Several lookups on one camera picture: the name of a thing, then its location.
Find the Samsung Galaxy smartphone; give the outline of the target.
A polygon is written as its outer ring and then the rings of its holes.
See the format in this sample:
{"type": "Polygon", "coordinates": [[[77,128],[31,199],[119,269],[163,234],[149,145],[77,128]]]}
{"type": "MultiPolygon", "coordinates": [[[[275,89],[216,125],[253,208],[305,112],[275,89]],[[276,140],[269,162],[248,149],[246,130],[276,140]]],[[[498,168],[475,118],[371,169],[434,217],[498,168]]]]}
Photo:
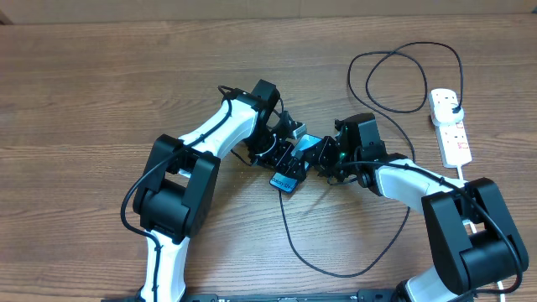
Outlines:
{"type": "Polygon", "coordinates": [[[284,162],[277,168],[269,183],[276,189],[284,193],[292,193],[299,182],[306,177],[309,163],[305,159],[305,152],[312,151],[314,146],[321,141],[320,138],[309,134],[304,135],[288,155],[284,157],[284,162]]]}

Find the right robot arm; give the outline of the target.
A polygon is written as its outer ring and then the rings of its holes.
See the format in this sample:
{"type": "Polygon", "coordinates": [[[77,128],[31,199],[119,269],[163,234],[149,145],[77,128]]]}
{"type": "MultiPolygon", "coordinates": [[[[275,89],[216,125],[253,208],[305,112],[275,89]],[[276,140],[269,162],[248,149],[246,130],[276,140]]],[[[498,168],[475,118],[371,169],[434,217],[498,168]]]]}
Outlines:
{"type": "Polygon", "coordinates": [[[514,292],[529,255],[498,186],[488,178],[445,178],[399,153],[388,153],[372,113],[335,122],[309,160],[321,175],[357,182],[374,194],[401,201],[425,219],[433,265],[401,282],[392,301],[471,301],[500,295],[491,284],[514,277],[514,292]]]}

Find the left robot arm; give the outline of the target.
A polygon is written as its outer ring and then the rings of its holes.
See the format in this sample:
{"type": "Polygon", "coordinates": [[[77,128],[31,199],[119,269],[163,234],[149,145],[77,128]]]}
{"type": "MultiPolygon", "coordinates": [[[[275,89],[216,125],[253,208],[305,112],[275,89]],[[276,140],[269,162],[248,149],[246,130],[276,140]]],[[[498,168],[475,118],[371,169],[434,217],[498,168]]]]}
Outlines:
{"type": "Polygon", "coordinates": [[[276,86],[261,80],[247,92],[219,86],[220,109],[197,129],[178,138],[163,134],[149,154],[142,176],[124,200],[133,204],[146,238],[148,262],[136,301],[180,301],[185,295],[185,264],[190,240],[202,227],[216,188],[222,159],[239,143],[249,164],[302,178],[292,159],[293,141],[306,133],[302,122],[274,109],[282,103],[276,86]]]}

